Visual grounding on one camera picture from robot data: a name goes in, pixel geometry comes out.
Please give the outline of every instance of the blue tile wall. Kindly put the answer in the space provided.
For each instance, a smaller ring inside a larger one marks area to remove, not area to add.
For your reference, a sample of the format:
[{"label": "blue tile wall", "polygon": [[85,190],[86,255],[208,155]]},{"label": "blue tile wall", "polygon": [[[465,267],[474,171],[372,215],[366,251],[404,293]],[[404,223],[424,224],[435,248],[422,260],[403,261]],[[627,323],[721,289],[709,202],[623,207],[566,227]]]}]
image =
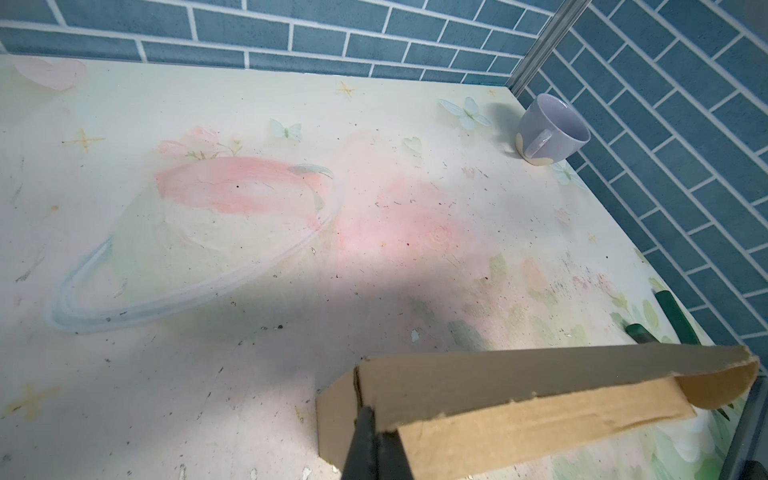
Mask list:
[{"label": "blue tile wall", "polygon": [[0,52],[502,85],[561,0],[0,0]]},{"label": "blue tile wall", "polygon": [[576,108],[568,162],[710,337],[768,366],[766,5],[593,0],[519,98]]}]

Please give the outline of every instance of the star illustration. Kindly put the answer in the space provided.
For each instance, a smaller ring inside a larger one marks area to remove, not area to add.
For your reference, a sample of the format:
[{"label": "star illustration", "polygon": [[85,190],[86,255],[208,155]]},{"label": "star illustration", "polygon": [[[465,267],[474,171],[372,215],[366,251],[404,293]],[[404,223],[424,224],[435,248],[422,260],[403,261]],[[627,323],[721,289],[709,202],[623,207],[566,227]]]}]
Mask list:
[{"label": "star illustration", "polygon": [[3,415],[11,415],[13,412],[21,408],[27,410],[27,414],[24,415],[24,420],[31,422],[32,420],[40,416],[40,401],[46,397],[55,395],[61,387],[55,386],[52,389],[45,390],[44,392],[35,393],[35,388],[31,384],[27,384],[27,398],[20,402],[13,402],[9,406],[5,407]]},{"label": "star illustration", "polygon": [[88,136],[85,134],[85,130],[81,128],[79,138],[75,140],[62,141],[62,143],[63,144],[80,144],[85,149],[85,153],[88,153],[89,144],[102,141],[102,140],[106,140],[106,139],[105,138],[88,138]]},{"label": "star illustration", "polygon": [[354,92],[355,89],[354,88],[349,88],[349,87],[347,87],[344,84],[344,82],[341,82],[341,87],[337,88],[336,91],[340,91],[342,93],[345,93],[345,94],[349,95],[349,98],[352,98],[352,92]]}]

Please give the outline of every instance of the lavender mug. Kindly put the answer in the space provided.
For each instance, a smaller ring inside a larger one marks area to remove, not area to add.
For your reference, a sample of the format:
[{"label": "lavender mug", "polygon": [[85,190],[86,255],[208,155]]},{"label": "lavender mug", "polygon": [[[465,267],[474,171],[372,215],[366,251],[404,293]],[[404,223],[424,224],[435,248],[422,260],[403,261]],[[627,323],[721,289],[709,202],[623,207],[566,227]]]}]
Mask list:
[{"label": "lavender mug", "polygon": [[550,94],[539,94],[518,125],[515,149],[531,165],[565,160],[590,139],[573,107]]}]

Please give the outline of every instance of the blue brick tile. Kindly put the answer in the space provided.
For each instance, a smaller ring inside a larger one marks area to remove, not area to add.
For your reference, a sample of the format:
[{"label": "blue brick tile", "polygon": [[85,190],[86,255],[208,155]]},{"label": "blue brick tile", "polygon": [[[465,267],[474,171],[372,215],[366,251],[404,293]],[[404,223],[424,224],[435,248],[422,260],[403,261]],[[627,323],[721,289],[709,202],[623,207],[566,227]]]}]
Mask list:
[{"label": "blue brick tile", "polygon": [[358,0],[249,0],[248,9],[368,31],[382,31],[389,10]]},{"label": "blue brick tile", "polygon": [[768,175],[681,94],[657,110],[748,201],[768,195]]},{"label": "blue brick tile", "polygon": [[520,63],[519,58],[496,57],[496,60],[494,60],[493,65],[491,65],[491,69],[488,71],[493,73],[503,73],[503,74],[509,75],[515,69],[515,67],[518,66],[518,63]]},{"label": "blue brick tile", "polygon": [[739,343],[733,338],[728,330],[723,326],[723,323],[712,313],[712,310],[704,308],[692,312],[696,321],[701,325],[701,328],[707,332],[707,335],[715,342],[716,345],[738,345]]},{"label": "blue brick tile", "polygon": [[427,10],[472,20],[481,4],[482,0],[431,0]]},{"label": "blue brick tile", "polygon": [[604,15],[610,14],[618,4],[619,0],[592,0],[592,5],[597,7]]},{"label": "blue brick tile", "polygon": [[580,152],[592,162],[606,180],[610,180],[624,170],[599,140],[590,140]]},{"label": "blue brick tile", "polygon": [[406,63],[447,67],[451,64],[455,53],[456,50],[454,48],[432,47],[430,45],[412,43],[406,55]]},{"label": "blue brick tile", "polygon": [[712,306],[733,327],[736,333],[747,335],[765,330],[714,270],[707,268],[700,272],[692,273],[689,275],[689,278],[699,287],[701,293],[712,303]]},{"label": "blue brick tile", "polygon": [[295,25],[293,27],[293,51],[341,55],[344,51],[346,33]]},{"label": "blue brick tile", "polygon": [[707,217],[701,213],[694,202],[675,185],[630,135],[624,135],[616,140],[611,148],[685,231],[707,222]]},{"label": "blue brick tile", "polygon": [[768,41],[768,4],[754,0],[723,0],[720,7],[736,20],[755,32],[764,41]]},{"label": "blue brick tile", "polygon": [[530,88],[531,91],[536,95],[543,94],[550,87],[551,85],[549,82],[546,81],[544,77],[542,77],[538,72],[536,72],[536,75],[534,75],[531,81],[528,82],[528,88]]},{"label": "blue brick tile", "polygon": [[768,145],[768,115],[744,95],[731,98],[713,113],[752,150]]},{"label": "blue brick tile", "polygon": [[712,176],[677,139],[660,148],[656,157],[687,188],[692,188]]},{"label": "blue brick tile", "polygon": [[595,93],[605,101],[610,101],[624,88],[614,74],[610,73],[589,50],[580,53],[572,65]]},{"label": "blue brick tile", "polygon": [[714,225],[690,237],[741,293],[768,286],[763,276]]},{"label": "blue brick tile", "polygon": [[656,207],[654,201],[642,191],[629,175],[620,176],[611,185],[635,215],[640,216]]},{"label": "blue brick tile", "polygon": [[682,42],[659,58],[658,64],[706,108],[736,90]]},{"label": "blue brick tile", "polygon": [[625,91],[611,108],[621,120],[646,144],[655,148],[672,134],[628,91]]},{"label": "blue brick tile", "polygon": [[745,249],[768,243],[768,230],[719,181],[697,189],[694,196]]},{"label": "blue brick tile", "polygon": [[576,111],[589,123],[589,126],[603,137],[603,140],[611,141],[623,131],[622,126],[614,120],[589,91],[579,95],[573,105],[576,107]]},{"label": "blue brick tile", "polygon": [[533,103],[533,97],[527,91],[523,90],[523,93],[518,97],[518,101],[523,108],[528,108]]},{"label": "blue brick tile", "polygon": [[509,78],[496,77],[494,75],[481,75],[476,73],[467,74],[462,83],[471,85],[504,85]]},{"label": "blue brick tile", "polygon": [[211,67],[245,68],[242,51],[190,47],[145,41],[144,53],[151,63],[208,65]]},{"label": "blue brick tile", "polygon": [[331,75],[352,75],[367,77],[371,64],[351,61],[320,60],[318,58],[290,57],[251,53],[250,67],[261,70],[300,71]]},{"label": "blue brick tile", "polygon": [[0,42],[8,53],[53,57],[106,58],[140,61],[136,42],[122,38],[91,37],[53,31],[0,28]]},{"label": "blue brick tile", "polygon": [[491,31],[483,27],[475,27],[466,23],[448,22],[442,33],[440,43],[461,45],[462,47],[480,48]]},{"label": "blue brick tile", "polygon": [[376,78],[401,78],[403,80],[418,80],[419,77],[422,76],[422,69],[377,65],[373,67],[373,73],[371,76]]},{"label": "blue brick tile", "polygon": [[246,45],[248,47],[288,49],[288,24],[258,18],[239,17],[195,10],[197,37],[201,41]]},{"label": "blue brick tile", "polygon": [[184,7],[121,0],[58,0],[57,5],[71,27],[192,38]]},{"label": "blue brick tile", "polygon": [[4,0],[0,2],[0,18],[20,22],[56,23],[45,0]]},{"label": "blue brick tile", "polygon": [[704,305],[704,301],[696,293],[696,290],[690,287],[688,282],[680,275],[680,272],[660,250],[646,253],[645,258],[661,275],[664,282],[672,289],[686,308]]},{"label": "blue brick tile", "polygon": [[444,81],[447,83],[462,83],[464,74],[459,71],[427,70],[424,72],[422,81]]},{"label": "blue brick tile", "polygon": [[549,15],[544,15],[543,13],[526,10],[522,18],[520,19],[518,26],[515,27],[515,30],[524,31],[525,33],[532,33],[533,35],[538,35],[538,33],[541,31],[544,25],[547,24],[548,21],[549,21]]},{"label": "blue brick tile", "polygon": [[531,49],[535,40],[529,37],[494,31],[488,37],[483,50],[503,51],[512,55],[525,55]]},{"label": "blue brick tile", "polygon": [[654,241],[646,235],[627,209],[608,190],[603,181],[598,177],[598,174],[592,170],[592,167],[587,165],[581,169],[578,175],[638,249],[645,251],[654,246]]},{"label": "blue brick tile", "polygon": [[560,61],[555,55],[550,55],[546,62],[541,66],[547,77],[554,83],[563,95],[571,99],[581,90],[584,85],[568,70],[568,67]]},{"label": "blue brick tile", "polygon": [[739,33],[700,0],[667,2],[659,13],[709,55],[715,55]]},{"label": "blue brick tile", "polygon": [[581,165],[587,163],[584,157],[582,157],[581,154],[578,152],[576,152],[575,154],[572,154],[566,160],[568,160],[568,164],[571,165],[571,168],[573,168],[574,170],[579,168]]},{"label": "blue brick tile", "polygon": [[459,50],[451,68],[462,70],[486,71],[493,62],[494,55],[475,53],[473,51]]},{"label": "blue brick tile", "polygon": [[351,34],[346,46],[346,56],[400,62],[407,46],[408,42],[405,41]]},{"label": "blue brick tile", "polygon": [[442,18],[393,8],[392,14],[389,16],[389,23],[386,26],[386,32],[402,37],[436,41],[440,36],[443,26],[445,26],[445,20]]},{"label": "blue brick tile", "polygon": [[631,0],[619,7],[611,21],[651,58],[655,58],[674,40],[666,28]]},{"label": "blue brick tile", "polygon": [[651,105],[672,90],[672,85],[628,46],[616,55],[611,66]]},{"label": "blue brick tile", "polygon": [[763,365],[768,365],[768,336],[756,336],[752,339],[744,339],[746,346],[752,353],[760,357]]},{"label": "blue brick tile", "polygon": [[476,20],[512,30],[524,11],[523,8],[499,0],[485,0]]},{"label": "blue brick tile", "polygon": [[768,293],[751,296],[746,299],[764,319],[768,319]]},{"label": "blue brick tile", "polygon": [[664,213],[658,211],[651,214],[643,219],[643,223],[683,271],[694,269],[707,262]]},{"label": "blue brick tile", "polygon": [[618,35],[589,8],[584,10],[573,27],[602,57],[608,60],[624,44]]},{"label": "blue brick tile", "polygon": [[578,38],[576,38],[574,34],[568,32],[565,34],[563,39],[560,40],[558,46],[554,49],[563,56],[565,61],[571,61],[574,59],[579,50],[581,50],[581,47],[583,47],[583,45],[578,40]]}]

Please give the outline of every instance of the mug handle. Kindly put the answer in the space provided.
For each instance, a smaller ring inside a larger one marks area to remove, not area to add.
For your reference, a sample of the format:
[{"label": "mug handle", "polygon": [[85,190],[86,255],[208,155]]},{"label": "mug handle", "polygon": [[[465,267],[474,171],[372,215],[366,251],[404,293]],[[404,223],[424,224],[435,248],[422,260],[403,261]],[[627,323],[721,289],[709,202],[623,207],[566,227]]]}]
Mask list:
[{"label": "mug handle", "polygon": [[538,152],[541,147],[544,147],[544,144],[547,143],[547,141],[552,138],[552,132],[550,130],[544,130],[542,131],[538,137],[536,137],[530,145],[528,145],[528,148],[525,149],[525,152],[523,154],[531,158],[534,156],[536,152]]}]

